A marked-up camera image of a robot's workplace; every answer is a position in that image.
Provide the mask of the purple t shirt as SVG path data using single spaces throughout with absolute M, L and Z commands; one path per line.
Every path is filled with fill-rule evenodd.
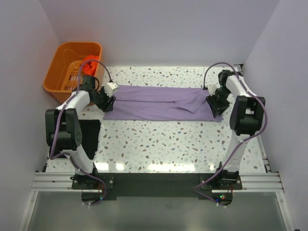
M 221 122 L 206 101 L 201 88 L 142 87 L 121 85 L 115 92 L 113 110 L 107 120 Z

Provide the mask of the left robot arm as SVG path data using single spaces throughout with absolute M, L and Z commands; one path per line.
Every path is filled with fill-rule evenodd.
M 64 156 L 75 168 L 73 183 L 82 189 L 106 191 L 106 185 L 98 176 L 98 170 L 82 147 L 82 130 L 78 114 L 90 103 L 104 113 L 113 110 L 114 93 L 119 85 L 113 81 L 96 88 L 96 78 L 84 76 L 77 87 L 59 107 L 45 112 L 46 142 L 50 148 L 49 158 Z

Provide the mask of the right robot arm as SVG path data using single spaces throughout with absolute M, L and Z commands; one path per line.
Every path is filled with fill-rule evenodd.
M 241 189 L 240 164 L 248 142 L 261 130 L 265 98 L 257 97 L 246 85 L 241 73 L 222 70 L 218 74 L 220 87 L 214 85 L 207 89 L 207 96 L 214 117 L 221 116 L 230 106 L 229 95 L 235 98 L 230 115 L 231 141 L 224 159 L 219 163 L 215 174 L 206 180 L 203 190 L 227 190 L 231 187 Z

